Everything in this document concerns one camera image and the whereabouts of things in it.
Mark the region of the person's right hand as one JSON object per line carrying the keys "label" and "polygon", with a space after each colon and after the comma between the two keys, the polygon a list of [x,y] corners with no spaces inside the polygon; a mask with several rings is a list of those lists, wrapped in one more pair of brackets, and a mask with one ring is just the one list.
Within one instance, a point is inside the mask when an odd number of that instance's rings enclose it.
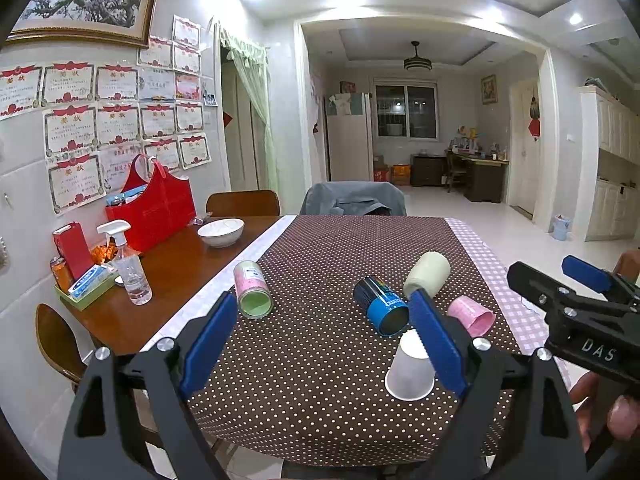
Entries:
{"label": "person's right hand", "polygon": [[[588,372],[570,389],[570,400],[573,404],[580,404],[576,417],[584,451],[591,444],[589,430],[600,381],[599,375]],[[608,409],[606,426],[615,440],[629,441],[634,438],[639,433],[639,401],[632,396],[619,396]]]}

